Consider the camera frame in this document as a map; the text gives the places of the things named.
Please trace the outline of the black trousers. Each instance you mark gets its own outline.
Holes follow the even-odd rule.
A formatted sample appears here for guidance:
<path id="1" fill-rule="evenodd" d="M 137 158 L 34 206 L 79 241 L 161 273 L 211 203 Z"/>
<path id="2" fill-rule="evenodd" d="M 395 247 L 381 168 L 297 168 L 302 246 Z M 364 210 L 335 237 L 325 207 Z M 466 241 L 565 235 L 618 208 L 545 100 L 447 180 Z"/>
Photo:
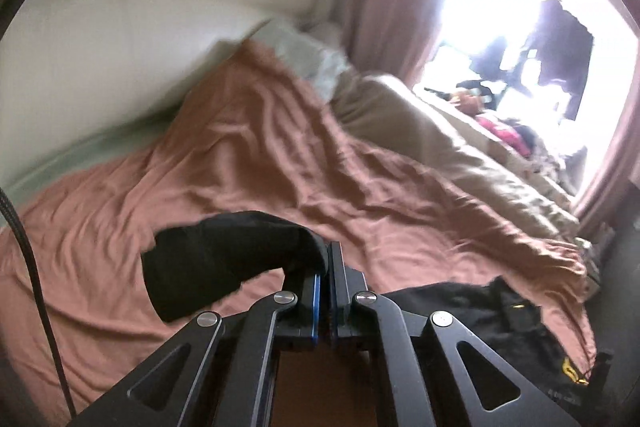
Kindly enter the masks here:
<path id="1" fill-rule="evenodd" d="M 155 312 L 166 323 L 226 298 L 264 272 L 324 274 L 329 265 L 328 246 L 319 235 L 259 211 L 223 213 L 196 225 L 165 229 L 154 241 L 142 256 L 143 280 Z M 608 425 L 612 401 L 605 383 L 611 353 L 602 353 L 590 380 L 584 381 L 542 323 L 540 309 L 502 277 L 484 286 L 444 282 L 407 287 L 390 299 L 424 317 L 437 310 L 450 312 L 582 425 Z"/>

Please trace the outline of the beige duvet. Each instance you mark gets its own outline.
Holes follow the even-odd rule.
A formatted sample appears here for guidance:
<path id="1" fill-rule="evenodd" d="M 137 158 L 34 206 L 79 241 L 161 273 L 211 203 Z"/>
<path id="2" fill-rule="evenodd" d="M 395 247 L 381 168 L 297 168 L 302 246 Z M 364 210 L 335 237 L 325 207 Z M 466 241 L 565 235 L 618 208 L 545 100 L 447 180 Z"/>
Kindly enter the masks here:
<path id="1" fill-rule="evenodd" d="M 528 235 L 567 242 L 577 236 L 575 217 L 466 142 L 399 79 L 346 70 L 338 77 L 330 106 L 355 138 L 437 171 Z"/>

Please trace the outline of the terracotta bed sheet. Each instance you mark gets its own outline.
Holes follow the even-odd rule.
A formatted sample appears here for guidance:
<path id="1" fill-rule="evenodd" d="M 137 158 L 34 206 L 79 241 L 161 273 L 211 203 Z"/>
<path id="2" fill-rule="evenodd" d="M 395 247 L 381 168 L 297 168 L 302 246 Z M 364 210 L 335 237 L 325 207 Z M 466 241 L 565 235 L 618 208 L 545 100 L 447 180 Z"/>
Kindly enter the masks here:
<path id="1" fill-rule="evenodd" d="M 348 134 L 314 89 L 247 41 L 184 100 L 153 144 L 66 174 L 20 212 L 70 392 L 63 393 L 9 230 L 1 233 L 1 343 L 52 426 L 68 422 L 174 333 L 153 311 L 141 256 L 163 229 L 259 210 L 342 245 L 377 291 L 503 277 L 585 384 L 596 356 L 577 248 L 526 233 L 439 172 Z"/>

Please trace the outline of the pink plush toy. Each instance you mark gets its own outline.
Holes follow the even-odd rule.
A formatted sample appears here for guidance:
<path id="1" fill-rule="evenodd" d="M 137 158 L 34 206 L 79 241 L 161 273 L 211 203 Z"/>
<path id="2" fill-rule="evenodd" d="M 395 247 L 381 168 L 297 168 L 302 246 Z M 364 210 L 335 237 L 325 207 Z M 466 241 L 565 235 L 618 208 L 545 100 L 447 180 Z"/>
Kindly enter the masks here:
<path id="1" fill-rule="evenodd" d="M 506 124 L 499 118 L 488 113 L 476 115 L 475 121 L 495 135 L 504 144 L 516 150 L 522 157 L 529 158 L 530 155 L 532 155 L 532 151 L 525 140 L 510 124 Z"/>

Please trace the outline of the pale grey pillow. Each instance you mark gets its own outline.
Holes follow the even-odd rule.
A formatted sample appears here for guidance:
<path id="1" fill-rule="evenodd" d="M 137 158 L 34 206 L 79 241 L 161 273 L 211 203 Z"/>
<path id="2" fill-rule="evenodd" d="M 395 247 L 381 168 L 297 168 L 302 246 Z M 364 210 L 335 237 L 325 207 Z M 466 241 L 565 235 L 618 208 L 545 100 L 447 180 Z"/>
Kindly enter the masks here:
<path id="1" fill-rule="evenodd" d="M 329 102 L 340 76 L 349 70 L 341 36 L 341 27 L 332 22 L 318 23 L 300 31 L 283 20 L 270 20 L 250 35 L 250 40 L 272 49 L 297 77 L 311 83 L 323 102 Z"/>

